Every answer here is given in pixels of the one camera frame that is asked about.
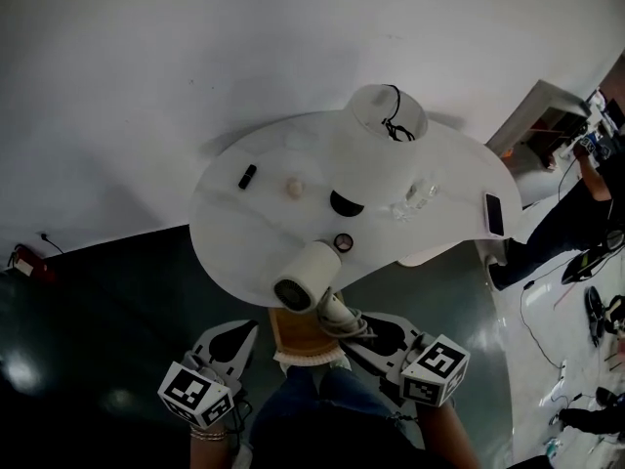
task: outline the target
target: white floor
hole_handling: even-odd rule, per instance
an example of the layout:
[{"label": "white floor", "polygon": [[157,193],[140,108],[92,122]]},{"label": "white floor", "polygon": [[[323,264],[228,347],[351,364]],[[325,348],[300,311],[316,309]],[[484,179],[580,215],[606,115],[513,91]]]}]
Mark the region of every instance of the white floor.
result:
[{"label": "white floor", "polygon": [[[557,197],[548,198],[525,210],[515,238],[525,242],[534,227],[556,204]],[[489,245],[478,244],[480,256]],[[621,377],[625,364],[609,371],[604,362],[613,345],[608,334],[599,349],[590,340],[588,319],[584,308],[584,290],[595,285],[604,304],[620,293],[625,293],[623,256],[608,261],[591,280],[574,285],[562,285],[565,267],[543,277],[523,295],[523,315],[532,328],[547,356],[557,364],[566,360],[564,382],[559,383],[559,371],[541,355],[521,322],[520,296],[522,287],[531,279],[540,277],[571,258],[574,252],[562,254],[537,270],[528,279],[520,281],[493,298],[504,327],[504,346],[508,358],[510,387],[513,401],[513,459],[515,463],[545,452],[544,444],[557,437],[562,446],[553,464],[557,468],[601,468],[613,456],[616,447],[610,445],[612,437],[598,444],[600,438],[581,433],[572,428],[563,432],[549,426],[549,419],[567,401],[579,393],[594,396],[597,386],[607,387],[615,393],[625,392]],[[597,408],[591,398],[582,397],[571,407]]]}]

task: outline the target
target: white cylinder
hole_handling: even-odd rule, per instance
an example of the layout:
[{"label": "white cylinder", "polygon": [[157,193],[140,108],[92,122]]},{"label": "white cylinder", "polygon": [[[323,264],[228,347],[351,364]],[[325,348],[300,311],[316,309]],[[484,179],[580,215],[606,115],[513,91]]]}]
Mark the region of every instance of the white cylinder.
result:
[{"label": "white cylinder", "polygon": [[341,258],[326,243],[307,244],[273,283],[273,293],[293,313],[314,310],[341,269]]},{"label": "white cylinder", "polygon": [[414,183],[419,139],[428,130],[428,118],[419,103],[399,92],[393,124],[411,132],[414,141],[394,141],[382,123],[397,104],[396,90],[388,85],[358,89],[339,115],[330,142],[330,181],[335,192],[353,203],[390,205],[405,198]]}]

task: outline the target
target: electronic equipment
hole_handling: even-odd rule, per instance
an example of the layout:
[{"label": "electronic equipment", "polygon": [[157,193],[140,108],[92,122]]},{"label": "electronic equipment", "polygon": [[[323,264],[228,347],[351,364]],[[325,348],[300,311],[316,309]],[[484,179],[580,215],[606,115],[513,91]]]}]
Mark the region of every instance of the electronic equipment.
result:
[{"label": "electronic equipment", "polygon": [[314,310],[339,274],[341,258],[324,241],[312,241],[273,282],[273,293],[293,313]]},{"label": "electronic equipment", "polygon": [[186,422],[209,427],[233,409],[257,335],[258,324],[252,320],[206,330],[182,362],[172,362],[158,396]]},{"label": "electronic equipment", "polygon": [[585,149],[588,154],[593,154],[596,149],[596,146],[595,146],[596,139],[597,139],[597,135],[589,134],[581,138],[577,144],[581,146],[583,149]]},{"label": "electronic equipment", "polygon": [[254,174],[256,174],[257,170],[258,168],[256,165],[250,165],[249,167],[247,167],[245,174],[243,174],[243,177],[241,177],[241,180],[238,182],[238,186],[242,190],[245,191],[247,189],[248,185],[250,184],[250,181],[254,177]]},{"label": "electronic equipment", "polygon": [[[316,311],[320,327],[380,377],[380,391],[397,405],[410,400],[441,406],[464,379],[469,353],[444,335],[435,339],[420,332],[405,318],[348,308],[330,288],[340,269],[332,247],[313,241],[282,271],[273,292],[289,311]],[[251,320],[205,331],[182,362],[170,365],[158,396],[192,426],[209,427],[234,408],[257,333]]]},{"label": "electronic equipment", "polygon": [[57,274],[48,263],[21,243],[18,243],[11,253],[9,266],[39,281],[54,283],[57,280]]},{"label": "electronic equipment", "polygon": [[484,194],[484,208],[486,217],[486,228],[490,235],[504,237],[504,218],[501,214],[501,200],[486,192]]}]

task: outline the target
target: black and white marker cube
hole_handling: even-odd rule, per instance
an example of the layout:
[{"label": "black and white marker cube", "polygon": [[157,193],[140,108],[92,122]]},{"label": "black and white marker cube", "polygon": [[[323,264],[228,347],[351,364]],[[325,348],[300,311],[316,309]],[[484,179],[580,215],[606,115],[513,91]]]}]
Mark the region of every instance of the black and white marker cube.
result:
[{"label": "black and white marker cube", "polygon": [[441,406],[465,377],[470,354],[444,335],[401,373],[401,395],[407,400]]},{"label": "black and white marker cube", "polygon": [[169,367],[158,396],[171,412],[202,428],[226,415],[233,405],[229,387],[176,362]]}]

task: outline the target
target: clear glass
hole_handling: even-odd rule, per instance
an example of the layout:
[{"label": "clear glass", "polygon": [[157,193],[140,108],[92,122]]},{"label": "clear glass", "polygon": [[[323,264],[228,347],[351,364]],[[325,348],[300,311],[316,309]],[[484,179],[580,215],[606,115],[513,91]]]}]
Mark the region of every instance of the clear glass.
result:
[{"label": "clear glass", "polygon": [[393,216],[399,221],[410,221],[438,194],[440,185],[432,178],[414,183],[405,199],[391,205]]}]

